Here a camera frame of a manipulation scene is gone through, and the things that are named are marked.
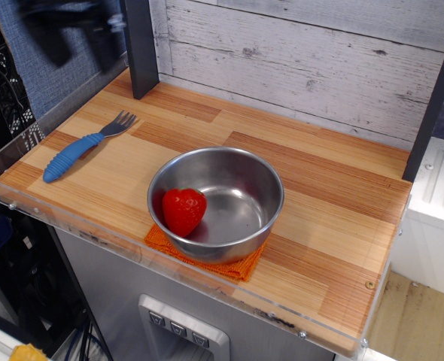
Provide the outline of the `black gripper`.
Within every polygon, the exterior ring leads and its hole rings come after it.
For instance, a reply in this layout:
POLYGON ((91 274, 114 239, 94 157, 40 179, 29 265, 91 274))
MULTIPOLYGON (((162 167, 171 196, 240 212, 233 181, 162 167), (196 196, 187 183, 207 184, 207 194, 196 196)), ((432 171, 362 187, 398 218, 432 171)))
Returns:
POLYGON ((47 58, 61 67, 71 58, 62 29, 93 28, 92 52, 103 73, 120 55, 120 36, 126 27, 123 15, 108 9, 105 1, 19 1, 20 17, 39 26, 39 44, 47 58))

